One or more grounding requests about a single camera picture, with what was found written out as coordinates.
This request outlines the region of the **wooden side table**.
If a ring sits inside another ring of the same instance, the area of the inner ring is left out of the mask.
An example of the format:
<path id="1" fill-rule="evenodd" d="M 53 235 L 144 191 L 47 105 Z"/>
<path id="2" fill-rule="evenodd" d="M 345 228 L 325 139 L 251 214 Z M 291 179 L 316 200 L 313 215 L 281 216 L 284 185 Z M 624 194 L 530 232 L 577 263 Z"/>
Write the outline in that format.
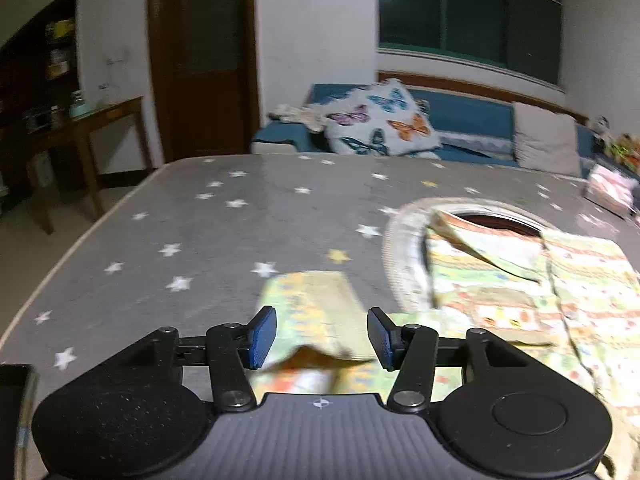
<path id="1" fill-rule="evenodd" d="M 29 181 L 34 188 L 34 195 L 29 203 L 32 205 L 32 218 L 34 218 L 36 225 L 47 235 L 51 235 L 54 232 L 54 226 L 49 214 L 47 200 L 44 197 L 44 188 L 46 186 L 40 183 L 37 176 L 37 157 L 47 153 L 51 148 L 59 148 L 67 144 L 73 145 L 84 172 L 85 182 L 93 206 L 94 218 L 96 220 L 101 219 L 105 214 L 105 208 L 100 196 L 96 161 L 90 145 L 91 136 L 96 130 L 119 122 L 121 119 L 134 118 L 143 168 L 147 176 L 152 174 L 154 166 L 148 137 L 146 136 L 142 100 L 142 96 L 136 96 L 126 101 L 107 105 L 89 114 L 70 119 L 61 128 L 32 133 L 28 136 L 26 141 L 26 170 Z"/>

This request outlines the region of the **grey star tablecloth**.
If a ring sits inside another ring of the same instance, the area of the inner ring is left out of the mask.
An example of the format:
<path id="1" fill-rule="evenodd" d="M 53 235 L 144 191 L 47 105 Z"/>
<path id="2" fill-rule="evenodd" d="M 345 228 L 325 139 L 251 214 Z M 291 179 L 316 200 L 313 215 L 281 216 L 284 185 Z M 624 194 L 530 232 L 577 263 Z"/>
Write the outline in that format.
<path id="1" fill-rule="evenodd" d="M 612 240 L 639 277 L 638 224 L 587 200 L 586 184 L 374 156 L 165 166 L 73 244 L 3 336 L 2 477 L 26 478 L 35 456 L 48 479 L 606 479 L 605 404 L 484 328 L 435 330 L 424 413 L 389 410 L 390 391 L 254 393 L 254 410 L 221 413 L 206 353 L 210 328 L 250 322 L 265 284 L 289 273 L 342 272 L 366 330 L 374 307 L 395 323 L 409 312 L 383 236 L 425 197 L 498 200 Z"/>

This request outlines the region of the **pink tissue pack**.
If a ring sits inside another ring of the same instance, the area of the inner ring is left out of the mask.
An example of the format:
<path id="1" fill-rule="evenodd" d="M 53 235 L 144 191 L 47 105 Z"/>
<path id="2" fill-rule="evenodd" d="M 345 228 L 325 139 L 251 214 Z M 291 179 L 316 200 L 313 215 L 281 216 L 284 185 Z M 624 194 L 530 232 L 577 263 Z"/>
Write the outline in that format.
<path id="1" fill-rule="evenodd" d="M 620 218 L 637 212 L 639 181 L 616 170 L 595 164 L 590 170 L 585 198 Z"/>

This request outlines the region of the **dark bookshelf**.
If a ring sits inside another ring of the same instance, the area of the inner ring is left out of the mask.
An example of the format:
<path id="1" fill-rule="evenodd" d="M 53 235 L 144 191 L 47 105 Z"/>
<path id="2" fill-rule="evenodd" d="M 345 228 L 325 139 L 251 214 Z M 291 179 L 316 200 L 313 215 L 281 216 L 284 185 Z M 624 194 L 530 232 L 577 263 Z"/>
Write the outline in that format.
<path id="1" fill-rule="evenodd" d="M 77 0 L 54 0 L 1 47 L 1 179 L 14 200 L 30 191 L 27 138 L 80 89 L 76 16 Z"/>

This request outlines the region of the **beige crumpled cloth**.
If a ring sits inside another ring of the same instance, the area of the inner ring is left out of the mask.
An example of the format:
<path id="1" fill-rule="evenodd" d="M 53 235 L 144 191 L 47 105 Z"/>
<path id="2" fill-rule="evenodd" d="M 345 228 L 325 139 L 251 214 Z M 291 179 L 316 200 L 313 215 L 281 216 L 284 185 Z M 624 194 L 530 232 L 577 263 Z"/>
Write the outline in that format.
<path id="1" fill-rule="evenodd" d="M 322 133 L 326 128 L 326 118 L 309 106 L 280 104 L 268 114 L 268 117 L 286 124 L 301 124 L 313 133 Z"/>

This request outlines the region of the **dark wooden door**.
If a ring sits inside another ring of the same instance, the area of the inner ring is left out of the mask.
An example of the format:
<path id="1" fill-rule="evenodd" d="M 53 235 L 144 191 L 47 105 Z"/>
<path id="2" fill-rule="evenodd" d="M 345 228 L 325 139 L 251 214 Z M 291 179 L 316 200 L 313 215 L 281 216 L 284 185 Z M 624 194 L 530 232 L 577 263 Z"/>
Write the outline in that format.
<path id="1" fill-rule="evenodd" d="M 164 159 L 245 154 L 259 128 L 255 0 L 148 0 Z"/>

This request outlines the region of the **panda plush toy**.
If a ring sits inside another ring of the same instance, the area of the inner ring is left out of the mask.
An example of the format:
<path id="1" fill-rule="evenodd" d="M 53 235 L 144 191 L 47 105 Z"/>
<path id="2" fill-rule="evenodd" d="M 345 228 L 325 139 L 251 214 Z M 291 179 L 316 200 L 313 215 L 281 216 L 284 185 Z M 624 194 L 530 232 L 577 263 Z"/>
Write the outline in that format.
<path id="1" fill-rule="evenodd" d="M 608 144 L 612 142 L 610 123 L 604 116 L 600 116 L 592 122 L 591 127 L 594 136 L 601 142 Z"/>

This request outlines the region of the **butterfly print pillow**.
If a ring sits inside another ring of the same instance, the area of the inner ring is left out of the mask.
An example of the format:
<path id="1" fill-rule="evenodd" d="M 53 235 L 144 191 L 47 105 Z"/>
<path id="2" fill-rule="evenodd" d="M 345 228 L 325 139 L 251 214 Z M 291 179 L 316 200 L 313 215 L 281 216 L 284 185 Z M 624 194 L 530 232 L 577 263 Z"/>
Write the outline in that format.
<path id="1" fill-rule="evenodd" d="M 326 118 L 336 154 L 405 156 L 442 146 L 424 106 L 397 79 L 352 89 L 310 106 Z"/>

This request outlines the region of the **grey plain pillow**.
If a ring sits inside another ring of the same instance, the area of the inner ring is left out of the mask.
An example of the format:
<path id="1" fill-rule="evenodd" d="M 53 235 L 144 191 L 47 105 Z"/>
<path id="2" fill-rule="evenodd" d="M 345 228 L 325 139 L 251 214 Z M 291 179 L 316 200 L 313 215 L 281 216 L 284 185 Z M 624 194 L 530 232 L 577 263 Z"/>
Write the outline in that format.
<path id="1" fill-rule="evenodd" d="M 567 114 L 513 103 L 514 153 L 518 166 L 552 174 L 580 177 L 575 119 Z"/>

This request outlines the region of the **dark window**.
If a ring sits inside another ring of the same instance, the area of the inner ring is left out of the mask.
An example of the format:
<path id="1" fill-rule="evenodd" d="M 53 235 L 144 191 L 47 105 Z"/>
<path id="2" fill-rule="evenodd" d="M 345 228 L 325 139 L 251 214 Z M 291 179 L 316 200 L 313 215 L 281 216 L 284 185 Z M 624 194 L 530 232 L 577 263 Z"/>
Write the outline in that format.
<path id="1" fill-rule="evenodd" d="M 557 84 L 561 0 L 378 0 L 378 44 Z"/>

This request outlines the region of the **yellow bear plush toy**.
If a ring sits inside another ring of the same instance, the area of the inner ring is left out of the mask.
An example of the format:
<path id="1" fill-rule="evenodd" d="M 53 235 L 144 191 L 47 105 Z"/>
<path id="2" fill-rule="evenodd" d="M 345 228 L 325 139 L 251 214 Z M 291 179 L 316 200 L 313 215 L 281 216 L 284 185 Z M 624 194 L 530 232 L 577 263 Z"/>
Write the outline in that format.
<path id="1" fill-rule="evenodd" d="M 605 155 L 612 158 L 617 165 L 623 166 L 635 174 L 640 165 L 640 144 L 629 133 L 622 133 L 605 148 Z"/>

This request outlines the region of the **round induction cooker inset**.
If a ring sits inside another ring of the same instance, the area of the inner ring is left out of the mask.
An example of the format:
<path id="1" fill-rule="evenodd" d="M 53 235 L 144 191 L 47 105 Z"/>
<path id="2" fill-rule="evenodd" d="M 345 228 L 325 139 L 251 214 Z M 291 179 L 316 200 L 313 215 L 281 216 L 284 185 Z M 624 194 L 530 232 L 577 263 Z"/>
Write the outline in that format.
<path id="1" fill-rule="evenodd" d="M 401 311 L 421 312 L 439 307 L 435 298 L 432 252 L 436 242 L 460 249 L 474 258 L 481 255 L 450 229 L 433 231 L 433 218 L 446 212 L 460 219 L 478 217 L 509 223 L 539 235 L 556 226 L 521 207 L 498 200 L 463 197 L 425 197 L 400 207 L 387 222 L 382 258 L 390 290 Z"/>

